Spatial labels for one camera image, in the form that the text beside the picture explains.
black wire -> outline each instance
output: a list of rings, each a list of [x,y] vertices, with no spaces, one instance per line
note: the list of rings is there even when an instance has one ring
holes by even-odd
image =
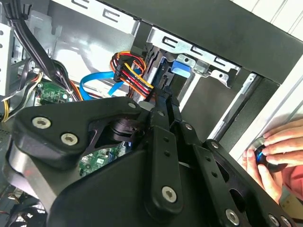
[[[25,91],[24,91],[24,95],[23,95],[23,98],[20,102],[20,104],[14,109],[12,110],[10,113],[9,113],[9,117],[16,114],[19,110],[21,110],[23,108],[23,106],[26,104],[26,100],[27,100],[27,96],[28,96],[28,92],[29,90],[35,85],[35,82],[33,83],[30,83],[26,88],[25,88]]]
[[[21,79],[20,79],[20,85],[17,91],[21,91],[27,82],[27,75],[28,75],[30,63],[31,63],[31,59],[29,58],[23,67]]]
[[[3,109],[4,109],[4,113],[3,113],[3,114],[1,114],[1,116],[0,116],[0,122],[2,122],[2,121],[3,121],[4,115],[5,115],[5,105],[4,105],[4,102],[2,102],[2,103],[3,103]]]
[[[54,79],[56,82],[56,70],[52,60],[48,57],[43,47],[31,33],[24,19],[22,18],[20,0],[11,0],[10,3],[4,3],[3,6],[9,23],[15,28],[15,35],[17,39],[20,41],[36,65],[40,67],[50,79]]]

